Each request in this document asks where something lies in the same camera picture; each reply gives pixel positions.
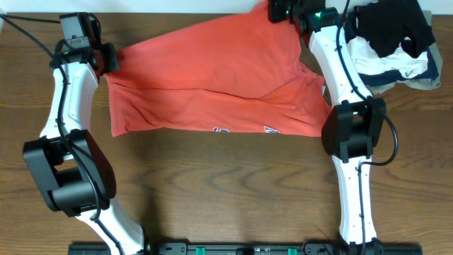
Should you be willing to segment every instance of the black cloth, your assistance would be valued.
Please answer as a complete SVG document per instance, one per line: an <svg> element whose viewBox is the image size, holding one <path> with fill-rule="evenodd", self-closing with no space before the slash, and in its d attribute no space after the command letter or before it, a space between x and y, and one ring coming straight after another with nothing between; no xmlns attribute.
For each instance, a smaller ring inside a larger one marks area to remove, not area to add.
<svg viewBox="0 0 453 255"><path fill-rule="evenodd" d="M379 0L355 8L357 35L369 41L379 57L393 54L401 43L405 52L417 58L435 43L417 0Z"/></svg>
<svg viewBox="0 0 453 255"><path fill-rule="evenodd" d="M353 11L348 13L347 22L345 24L345 39L348 43L350 40L357 36L357 8L354 8ZM422 74L419 74L412 79L432 79L435 80L439 76L437 70L437 65L432 57L430 49L427 49L428 56L428 69ZM383 72L382 74L376 75L367 75L359 74L361 80L364 84L368 86L381 86L385 84L390 84L395 81L405 81L408 80L404 78L398 70L390 70Z"/></svg>

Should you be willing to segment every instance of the orange shirt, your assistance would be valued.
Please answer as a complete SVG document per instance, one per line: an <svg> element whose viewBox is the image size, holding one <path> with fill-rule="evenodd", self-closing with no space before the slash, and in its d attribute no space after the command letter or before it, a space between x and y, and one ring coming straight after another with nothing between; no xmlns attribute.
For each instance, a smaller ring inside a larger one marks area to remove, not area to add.
<svg viewBox="0 0 453 255"><path fill-rule="evenodd" d="M152 38L107 74L112 135L175 128L321 136L324 80L299 61L292 24L267 6Z"/></svg>

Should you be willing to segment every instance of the wood grain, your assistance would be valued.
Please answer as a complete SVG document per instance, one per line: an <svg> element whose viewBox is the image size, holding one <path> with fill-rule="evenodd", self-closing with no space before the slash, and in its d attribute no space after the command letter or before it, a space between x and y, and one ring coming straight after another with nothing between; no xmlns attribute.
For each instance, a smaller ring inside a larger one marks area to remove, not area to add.
<svg viewBox="0 0 453 255"><path fill-rule="evenodd" d="M57 14L33 14L57 18ZM219 15L99 14L102 39L117 49ZM53 48L58 25L19 22ZM425 254L453 250L453 17L433 30L444 60L442 86L386 92L400 153L372 171L375 227L384 242L420 242ZM308 50L302 60L319 70ZM72 242L100 239L51 212L22 158L45 124L53 95L49 59L5 25L0 35L0 254L66 254ZM117 177L117 196L153 240L303 242L335 239L340 201L335 169L320 139L284 135L154 130L112 138L101 80L92 133ZM385 127L377 161L390 152Z"/></svg>

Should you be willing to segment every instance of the printed logo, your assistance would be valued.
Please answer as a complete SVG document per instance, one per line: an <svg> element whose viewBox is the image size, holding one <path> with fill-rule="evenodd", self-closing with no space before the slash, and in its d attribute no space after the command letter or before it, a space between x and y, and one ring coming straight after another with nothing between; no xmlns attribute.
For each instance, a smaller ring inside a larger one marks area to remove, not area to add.
<svg viewBox="0 0 453 255"><path fill-rule="evenodd" d="M214 132L229 132L229 130L228 130L228 129L224 129L224 128L222 128L221 130L219 130L219 128L218 128L218 127L214 127L214 129L213 129L212 131L214 131Z"/></svg>
<svg viewBox="0 0 453 255"><path fill-rule="evenodd" d="M272 132L273 132L273 133L278 133L278 134L280 134L280 131L275 130L275 129L270 128L270 127L266 127L266 126L264 126L264 131L269 132L269 133L272 133Z"/></svg>

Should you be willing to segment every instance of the white cloth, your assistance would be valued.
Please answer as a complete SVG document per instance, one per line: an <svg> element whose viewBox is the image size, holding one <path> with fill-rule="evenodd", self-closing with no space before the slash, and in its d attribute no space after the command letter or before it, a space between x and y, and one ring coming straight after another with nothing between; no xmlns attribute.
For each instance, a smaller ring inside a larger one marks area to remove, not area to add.
<svg viewBox="0 0 453 255"><path fill-rule="evenodd" d="M428 69L427 52L414 59L401 48L401 44L392 55L380 58L365 38L357 36L348 42L348 50L359 74L376 75L399 70L404 78L411 79Z"/></svg>

